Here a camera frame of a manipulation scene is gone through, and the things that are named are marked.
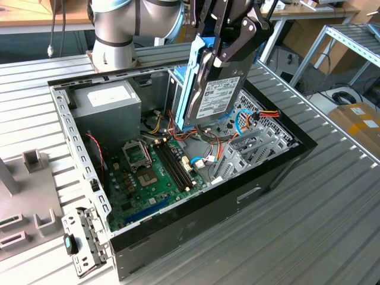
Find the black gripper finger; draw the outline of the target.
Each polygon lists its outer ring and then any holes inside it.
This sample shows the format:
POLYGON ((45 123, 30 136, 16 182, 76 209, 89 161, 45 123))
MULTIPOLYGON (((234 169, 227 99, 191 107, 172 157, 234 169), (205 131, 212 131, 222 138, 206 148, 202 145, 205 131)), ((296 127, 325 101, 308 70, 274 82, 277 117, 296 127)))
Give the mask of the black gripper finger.
POLYGON ((212 0, 191 1, 191 25, 201 37, 214 36, 214 20, 210 16, 213 3, 212 0))
POLYGON ((273 34, 267 14, 260 10, 213 10, 215 17, 213 66, 226 67, 242 62, 273 34))

